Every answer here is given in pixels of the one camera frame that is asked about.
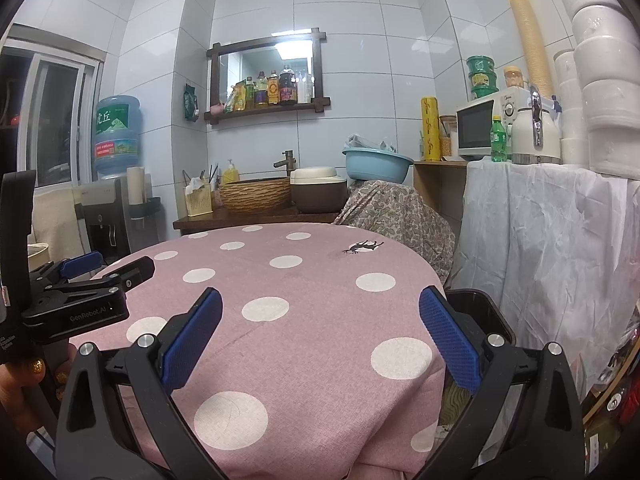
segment fingernail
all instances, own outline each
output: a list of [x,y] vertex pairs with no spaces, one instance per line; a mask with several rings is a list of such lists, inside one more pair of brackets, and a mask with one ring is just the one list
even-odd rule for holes
[[34,374],[41,374],[44,370],[44,361],[42,359],[36,359],[31,363],[31,371]]
[[56,374],[56,380],[58,381],[58,384],[66,384],[68,378],[69,374],[67,374],[66,372],[58,372]]

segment green round container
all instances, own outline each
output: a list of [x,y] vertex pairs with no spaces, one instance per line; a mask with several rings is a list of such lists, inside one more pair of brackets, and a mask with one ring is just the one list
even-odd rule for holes
[[484,72],[482,70],[469,73],[469,79],[471,80],[471,86],[492,86],[496,87],[498,83],[498,76],[495,72]]
[[471,89],[471,92],[476,96],[476,99],[495,94],[497,91],[498,89],[495,86],[474,86]]
[[471,56],[466,60],[469,72],[493,72],[495,68],[494,60],[487,56]]

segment blue plastic basin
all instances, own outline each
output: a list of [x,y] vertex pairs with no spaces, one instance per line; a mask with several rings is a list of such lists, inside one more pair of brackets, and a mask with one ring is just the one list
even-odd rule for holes
[[345,148],[347,175],[353,180],[385,180],[402,184],[412,158],[370,148]]

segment kettle handle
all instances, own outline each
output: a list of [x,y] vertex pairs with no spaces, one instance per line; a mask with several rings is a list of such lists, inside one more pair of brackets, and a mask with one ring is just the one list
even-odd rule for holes
[[542,97],[540,91],[534,84],[529,84],[529,92],[531,94],[531,121],[533,123],[533,145],[542,148],[543,132],[542,132]]

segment pink tablecloth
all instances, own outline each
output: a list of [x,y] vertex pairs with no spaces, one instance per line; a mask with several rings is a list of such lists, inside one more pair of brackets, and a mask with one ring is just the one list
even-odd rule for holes
[[[129,319],[74,342],[127,346],[159,332],[206,286],[219,290],[222,321],[173,398],[230,478],[340,480],[359,464],[352,476],[372,466],[370,480],[421,468],[444,362],[418,316],[421,290],[440,280],[418,254],[327,224],[220,229],[120,264],[143,254],[156,273],[127,295]],[[158,460],[126,402],[145,453]]]

